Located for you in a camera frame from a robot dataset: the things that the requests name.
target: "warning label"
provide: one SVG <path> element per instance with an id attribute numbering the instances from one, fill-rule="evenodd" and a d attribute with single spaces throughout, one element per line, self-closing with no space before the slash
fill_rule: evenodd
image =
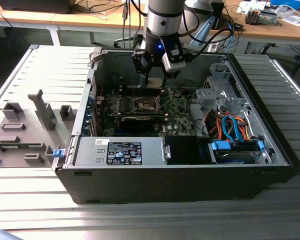
<path id="1" fill-rule="evenodd" d="M 109 142 L 108 165 L 142 165 L 141 142 Z"/>

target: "white table leg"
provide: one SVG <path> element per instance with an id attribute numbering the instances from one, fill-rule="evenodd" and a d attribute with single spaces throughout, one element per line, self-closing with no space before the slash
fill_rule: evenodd
<path id="1" fill-rule="evenodd" d="M 90 43 L 96 44 L 96 41 L 95 41 L 95 33 L 94 33 L 93 31 L 90 31 L 90 32 L 89 32 L 89 35 L 90 35 Z"/>
<path id="2" fill-rule="evenodd" d="M 54 46 L 60 46 L 60 40 L 58 35 L 58 27 L 56 25 L 48 25 L 47 29 L 50 31 L 52 42 Z"/>

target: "wooden desk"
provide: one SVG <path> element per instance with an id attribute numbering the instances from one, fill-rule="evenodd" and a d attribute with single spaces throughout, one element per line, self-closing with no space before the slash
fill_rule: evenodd
<path id="1" fill-rule="evenodd" d="M 261 38 L 261 39 L 278 39 L 281 41 L 289 40 L 289 41 L 300 41 L 300 27 L 294 26 L 293 24 L 287 23 L 282 19 L 279 19 L 278 22 L 280 25 L 249 25 L 245 22 L 245 14 L 235 14 L 237 12 L 238 7 L 241 0 L 225 0 L 226 7 L 230 17 L 235 20 L 236 23 L 243 25 L 242 37 L 247 38 Z"/>
<path id="2" fill-rule="evenodd" d="M 249 42 L 300 45 L 300 27 L 287 23 L 282 19 L 279 19 L 279 25 L 275 26 L 249 25 L 245 22 L 246 15 L 237 13 L 241 0 L 225 0 L 225 2 L 230 17 L 234 19 L 235 23 L 243 25 L 243 32 L 238 44 L 240 47 L 235 51 L 236 53 L 244 54 Z M 211 30 L 210 34 L 213 35 L 216 32 L 217 30 Z"/>
<path id="3" fill-rule="evenodd" d="M 88 0 L 89 5 L 102 4 L 107 1 Z M 240 0 L 226 0 L 227 9 L 230 16 L 236 19 L 235 22 L 244 26 L 242 35 L 240 36 L 240 45 L 242 49 L 248 42 L 258 43 L 275 43 L 275 44 L 295 44 L 300 45 L 300 27 L 289 24 L 285 21 L 279 20 L 280 25 L 249 25 L 245 23 L 245 15 L 237 15 L 233 12 L 237 11 Z M 111 6 L 120 5 L 121 1 L 110 3 Z M 82 11 L 87 11 L 86 3 L 82 3 L 80 8 Z M 109 8 L 107 6 L 95 7 L 94 11 L 102 11 Z M 5 11 L 0 7 L 1 14 L 14 26 L 20 28 L 36 28 L 48 29 L 50 31 L 53 44 L 60 45 L 58 30 L 68 31 L 84 31 L 90 32 L 93 38 L 93 32 L 106 32 L 106 33 L 121 33 L 122 32 L 122 11 L 123 7 L 114 8 L 106 11 L 107 20 L 100 19 L 89 13 L 82 13 L 73 9 L 70 14 L 55 14 L 46 12 L 31 12 L 31 11 Z M 0 26 L 10 27 L 0 16 Z M 139 13 L 131 5 L 131 33 L 134 34 L 139 26 Z M 144 26 L 144 18 L 141 17 L 141 30 Z"/>
<path id="4" fill-rule="evenodd" d="M 107 3 L 107 0 L 97 3 L 95 0 L 88 0 L 89 6 L 93 4 Z M 98 6 L 93 8 L 94 11 L 102 11 L 109 7 L 120 5 L 121 1 Z M 87 12 L 86 2 L 78 6 L 83 12 Z M 145 6 L 142 4 L 141 9 L 144 11 Z M 93 32 L 104 33 L 121 33 L 123 28 L 122 18 L 123 6 L 106 11 L 106 15 L 98 14 L 106 17 L 106 20 L 100 19 L 89 13 L 82 13 L 75 8 L 69 14 L 56 14 L 49 12 L 34 12 L 34 11 L 13 11 L 3 10 L 0 6 L 0 13 L 16 28 L 33 28 L 33 29 L 48 29 L 51 34 L 53 44 L 60 46 L 58 36 L 59 30 L 68 31 L 83 31 L 90 32 L 91 42 L 94 42 Z M 126 21 L 126 26 L 129 25 L 129 19 Z M 144 25 L 144 18 L 141 16 L 141 31 Z M 10 27 L 10 25 L 0 16 L 0 26 Z M 139 27 L 139 13 L 131 5 L 131 34 L 134 34 Z"/>

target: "blue cable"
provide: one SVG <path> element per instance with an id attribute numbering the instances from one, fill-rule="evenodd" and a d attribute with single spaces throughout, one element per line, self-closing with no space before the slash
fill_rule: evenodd
<path id="1" fill-rule="evenodd" d="M 229 25 L 229 28 L 232 29 L 231 24 L 230 24 L 228 21 L 226 21 L 226 23 Z M 230 46 L 231 46 L 231 44 L 232 44 L 233 37 L 234 37 L 234 35 L 232 34 L 232 35 L 231 35 L 231 38 L 230 38 L 230 43 L 229 43 L 227 49 L 225 50 L 225 53 L 229 50 L 229 48 L 230 48 Z"/>
<path id="2" fill-rule="evenodd" d="M 231 118 L 232 122 L 233 122 L 233 127 L 234 127 L 234 132 L 235 132 L 235 136 L 236 136 L 236 139 L 238 139 L 241 143 L 244 142 L 240 132 L 239 132 L 239 127 L 238 127 L 238 123 L 237 121 L 235 120 L 235 118 L 233 116 L 225 116 L 222 120 L 222 131 L 224 132 L 224 135 L 226 135 L 230 140 L 231 142 L 234 142 L 235 140 L 228 134 L 227 132 L 227 129 L 226 129 L 226 121 L 228 118 Z"/>

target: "black box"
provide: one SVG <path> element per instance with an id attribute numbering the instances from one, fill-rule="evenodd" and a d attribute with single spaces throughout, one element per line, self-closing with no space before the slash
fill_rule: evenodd
<path id="1" fill-rule="evenodd" d="M 215 17 L 212 29 L 218 29 L 219 21 L 221 18 L 222 10 L 224 9 L 225 3 L 222 0 L 212 0 L 211 6 L 213 8 L 213 16 Z"/>
<path id="2" fill-rule="evenodd" d="M 45 11 L 69 13 L 76 0 L 0 0 L 4 10 Z"/>

